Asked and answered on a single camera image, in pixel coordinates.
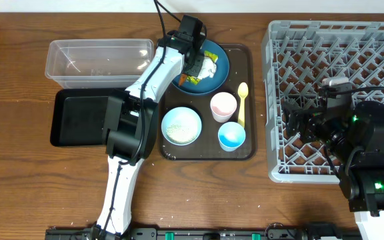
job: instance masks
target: black tray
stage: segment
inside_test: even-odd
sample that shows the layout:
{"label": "black tray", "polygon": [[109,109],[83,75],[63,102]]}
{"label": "black tray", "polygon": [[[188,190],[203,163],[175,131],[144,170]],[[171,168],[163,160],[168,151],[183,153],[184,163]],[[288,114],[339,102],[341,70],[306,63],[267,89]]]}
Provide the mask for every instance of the black tray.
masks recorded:
{"label": "black tray", "polygon": [[[160,102],[159,120],[159,150],[171,160],[247,160],[256,150],[256,126],[254,110],[254,84],[251,54],[248,48],[240,44],[221,44],[229,58],[229,76],[226,82],[216,91],[205,96],[188,95],[173,84],[167,88]],[[222,150],[217,138],[217,132],[222,123],[214,120],[210,110],[210,100],[220,92],[228,92],[235,96],[238,108],[229,121],[238,120],[239,96],[238,86],[242,82],[248,84],[249,94],[245,99],[245,142],[232,152]],[[198,139],[186,146],[177,146],[168,142],[161,132],[161,121],[164,115],[176,107],[189,107],[201,117],[203,128]]]}
{"label": "black tray", "polygon": [[56,94],[53,146],[102,145],[107,98],[113,89],[63,89]]}

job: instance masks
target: transparent plastic bin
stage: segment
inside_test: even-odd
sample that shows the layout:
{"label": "transparent plastic bin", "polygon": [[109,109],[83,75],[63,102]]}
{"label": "transparent plastic bin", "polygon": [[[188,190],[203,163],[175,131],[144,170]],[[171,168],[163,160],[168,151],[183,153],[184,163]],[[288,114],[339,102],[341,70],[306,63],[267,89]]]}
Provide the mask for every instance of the transparent plastic bin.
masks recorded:
{"label": "transparent plastic bin", "polygon": [[[356,88],[384,86],[384,23],[273,21],[261,44],[266,93],[269,177],[283,183],[338,183],[322,144],[287,136],[281,104],[318,107],[317,89],[326,77],[348,77]],[[378,101],[384,91],[352,94],[354,104]],[[331,156],[338,167],[340,162]]]}
{"label": "transparent plastic bin", "polygon": [[56,40],[50,43],[45,76],[64,89],[128,87],[153,54],[149,39]]}

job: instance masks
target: spoon handle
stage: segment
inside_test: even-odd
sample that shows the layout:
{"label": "spoon handle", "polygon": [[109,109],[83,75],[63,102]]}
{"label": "spoon handle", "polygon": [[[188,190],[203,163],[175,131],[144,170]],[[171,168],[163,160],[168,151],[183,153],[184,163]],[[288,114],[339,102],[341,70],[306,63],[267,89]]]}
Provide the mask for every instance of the spoon handle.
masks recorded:
{"label": "spoon handle", "polygon": [[241,103],[239,105],[239,115],[238,115],[238,123],[245,127],[245,108],[244,108],[244,98],[241,98]]}

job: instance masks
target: green light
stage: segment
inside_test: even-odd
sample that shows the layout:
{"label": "green light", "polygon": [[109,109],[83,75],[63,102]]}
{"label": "green light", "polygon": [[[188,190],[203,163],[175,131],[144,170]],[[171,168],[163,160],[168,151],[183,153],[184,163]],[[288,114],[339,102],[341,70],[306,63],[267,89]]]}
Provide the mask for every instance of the green light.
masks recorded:
{"label": "green light", "polygon": [[374,187],[375,187],[376,189],[383,189],[383,185],[382,185],[381,183],[375,183],[375,184],[374,184]]}

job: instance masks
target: orange object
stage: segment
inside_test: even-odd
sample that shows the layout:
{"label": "orange object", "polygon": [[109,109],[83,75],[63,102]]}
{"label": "orange object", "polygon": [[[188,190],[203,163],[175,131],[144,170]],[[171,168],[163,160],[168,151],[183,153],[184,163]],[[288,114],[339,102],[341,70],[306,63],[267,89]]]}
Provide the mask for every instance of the orange object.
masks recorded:
{"label": "orange object", "polygon": [[182,86],[186,82],[187,75],[182,73],[179,80],[179,86]]}

